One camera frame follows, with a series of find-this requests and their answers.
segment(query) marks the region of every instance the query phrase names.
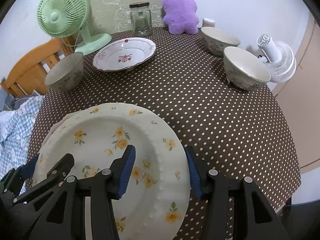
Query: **wallpaper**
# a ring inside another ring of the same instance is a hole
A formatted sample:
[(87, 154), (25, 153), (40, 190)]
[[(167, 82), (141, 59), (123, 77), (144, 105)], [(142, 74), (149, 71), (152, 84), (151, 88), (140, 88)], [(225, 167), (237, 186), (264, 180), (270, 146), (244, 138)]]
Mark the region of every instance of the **wallpaper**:
[(87, 20), (91, 35), (131, 30), (129, 4), (150, 2), (152, 26), (164, 26), (161, 21), (161, 0), (90, 0), (91, 13)]

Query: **fan base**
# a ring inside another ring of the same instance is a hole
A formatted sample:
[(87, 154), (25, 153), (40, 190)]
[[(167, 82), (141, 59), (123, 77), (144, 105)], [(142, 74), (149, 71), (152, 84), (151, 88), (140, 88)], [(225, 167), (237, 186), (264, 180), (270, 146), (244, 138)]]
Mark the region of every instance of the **fan base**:
[(106, 33), (91, 36), (90, 41), (87, 43), (85, 43), (84, 41), (81, 42), (76, 47), (75, 52), (82, 52), (83, 55), (88, 55), (106, 46), (111, 41), (111, 39), (111, 36)]

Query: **white wall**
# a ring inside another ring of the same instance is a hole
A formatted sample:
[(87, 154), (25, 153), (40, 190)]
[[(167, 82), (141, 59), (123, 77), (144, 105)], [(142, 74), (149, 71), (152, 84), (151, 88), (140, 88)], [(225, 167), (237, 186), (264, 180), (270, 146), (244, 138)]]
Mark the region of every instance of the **white wall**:
[(320, 199), (320, 168), (301, 175), (301, 186), (292, 195), (292, 204)]
[[(216, 27), (236, 35), (240, 48), (258, 56), (256, 39), (263, 33), (297, 52), (307, 27), (309, 10), (302, 0), (195, 0), (197, 16), (216, 21)], [(268, 83), (270, 89), (276, 84)]]
[[(1, 23), (0, 78), (28, 51), (50, 39), (36, 22), (39, 1), (17, 0)], [(287, 42), (296, 52), (308, 22), (308, 9), (301, 0), (195, 1), (200, 22), (203, 17), (214, 19), (218, 28), (236, 35), (240, 47), (250, 52), (257, 49), (255, 40), (263, 33)]]

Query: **white clip fan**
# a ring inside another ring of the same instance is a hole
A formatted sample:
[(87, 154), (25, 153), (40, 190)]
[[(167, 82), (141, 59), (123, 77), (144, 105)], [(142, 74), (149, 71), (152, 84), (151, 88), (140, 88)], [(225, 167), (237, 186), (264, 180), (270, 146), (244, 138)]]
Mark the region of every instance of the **white clip fan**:
[(288, 81), (296, 71), (297, 63), (292, 49), (282, 41), (273, 41), (267, 34), (261, 35), (257, 39), (259, 49), (265, 57), (260, 60), (268, 69), (270, 82), (281, 83)]

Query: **fan stand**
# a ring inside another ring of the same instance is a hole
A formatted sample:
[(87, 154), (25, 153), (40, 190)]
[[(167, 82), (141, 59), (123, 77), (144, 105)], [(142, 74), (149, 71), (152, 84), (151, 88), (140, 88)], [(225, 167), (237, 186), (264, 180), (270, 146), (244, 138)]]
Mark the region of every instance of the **fan stand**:
[(76, 47), (75, 52), (82, 52), (83, 55), (88, 55), (103, 48), (112, 39), (111, 36), (106, 33), (91, 36), (86, 24), (81, 27), (80, 33), (83, 41)]

